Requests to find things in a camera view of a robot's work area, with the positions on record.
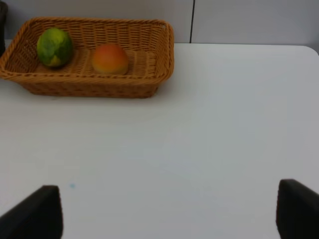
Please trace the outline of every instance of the white table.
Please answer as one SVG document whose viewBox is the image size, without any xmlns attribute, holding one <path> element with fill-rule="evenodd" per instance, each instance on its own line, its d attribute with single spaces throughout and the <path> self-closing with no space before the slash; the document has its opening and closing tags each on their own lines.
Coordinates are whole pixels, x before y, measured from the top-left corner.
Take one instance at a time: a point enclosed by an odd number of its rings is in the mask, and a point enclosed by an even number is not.
<svg viewBox="0 0 319 239">
<path fill-rule="evenodd" d="M 64 239 L 278 239 L 279 180 L 319 191 L 319 56 L 176 44 L 150 99 L 0 81 L 0 214 L 60 187 Z"/>
</svg>

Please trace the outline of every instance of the green fruit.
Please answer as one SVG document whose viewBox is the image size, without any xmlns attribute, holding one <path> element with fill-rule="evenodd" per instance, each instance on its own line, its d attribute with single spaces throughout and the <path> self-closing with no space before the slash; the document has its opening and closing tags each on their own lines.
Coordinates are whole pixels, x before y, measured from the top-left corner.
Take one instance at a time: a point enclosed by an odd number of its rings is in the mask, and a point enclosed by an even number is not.
<svg viewBox="0 0 319 239">
<path fill-rule="evenodd" d="M 50 28 L 39 37 L 36 51 L 44 65 L 62 66 L 73 55 L 72 39 L 67 32 L 59 28 Z"/>
</svg>

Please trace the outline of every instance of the white wall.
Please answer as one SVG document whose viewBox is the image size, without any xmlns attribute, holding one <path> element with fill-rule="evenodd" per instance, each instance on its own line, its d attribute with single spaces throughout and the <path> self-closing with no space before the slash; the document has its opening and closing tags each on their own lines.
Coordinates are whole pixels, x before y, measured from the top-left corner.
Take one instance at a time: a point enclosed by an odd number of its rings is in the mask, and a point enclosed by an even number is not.
<svg viewBox="0 0 319 239">
<path fill-rule="evenodd" d="M 6 38 L 35 16 L 163 19 L 176 42 L 189 42 L 193 0 L 4 0 L 9 6 Z"/>
<path fill-rule="evenodd" d="M 319 0 L 196 0 L 192 42 L 319 50 Z"/>
</svg>

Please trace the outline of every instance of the woven basket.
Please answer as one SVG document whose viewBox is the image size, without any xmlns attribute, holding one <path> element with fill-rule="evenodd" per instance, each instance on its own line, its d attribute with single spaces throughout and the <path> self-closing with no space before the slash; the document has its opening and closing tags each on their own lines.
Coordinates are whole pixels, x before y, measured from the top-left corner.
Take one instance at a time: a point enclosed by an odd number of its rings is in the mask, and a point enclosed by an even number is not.
<svg viewBox="0 0 319 239">
<path fill-rule="evenodd" d="M 58 27 L 72 37 L 73 60 L 61 69 L 43 66 L 36 54 L 39 36 Z M 126 75 L 94 71 L 96 46 L 121 45 L 129 56 Z M 33 94 L 116 98 L 151 97 L 174 69 L 172 27 L 162 20 L 37 17 L 26 22 L 0 59 L 0 76 Z"/>
</svg>

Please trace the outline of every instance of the peach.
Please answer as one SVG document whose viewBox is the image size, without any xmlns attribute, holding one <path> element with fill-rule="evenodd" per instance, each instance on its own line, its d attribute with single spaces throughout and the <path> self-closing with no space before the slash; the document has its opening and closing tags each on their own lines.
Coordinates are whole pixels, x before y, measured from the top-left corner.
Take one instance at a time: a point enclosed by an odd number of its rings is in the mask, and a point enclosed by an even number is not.
<svg viewBox="0 0 319 239">
<path fill-rule="evenodd" d="M 92 64 L 99 73 L 124 75 L 129 69 L 129 58 L 121 46 L 104 44 L 96 48 Z"/>
</svg>

